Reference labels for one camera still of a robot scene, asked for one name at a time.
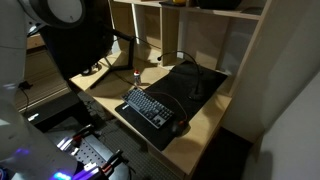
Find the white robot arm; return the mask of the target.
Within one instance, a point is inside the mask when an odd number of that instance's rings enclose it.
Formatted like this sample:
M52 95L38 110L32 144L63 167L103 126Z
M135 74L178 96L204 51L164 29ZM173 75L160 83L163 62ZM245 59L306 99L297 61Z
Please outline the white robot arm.
M0 165L23 180L72 180L78 161L61 151L24 116L21 88L31 29L81 23L83 0L0 0Z

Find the perforated metal robot base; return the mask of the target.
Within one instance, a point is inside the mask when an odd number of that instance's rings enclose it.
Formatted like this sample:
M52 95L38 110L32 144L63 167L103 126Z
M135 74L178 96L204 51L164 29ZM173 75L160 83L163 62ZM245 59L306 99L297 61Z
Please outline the perforated metal robot base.
M57 180L131 180L122 151L110 151L95 135L91 125L53 127L46 135L63 151L75 157L81 170L73 177L57 173Z

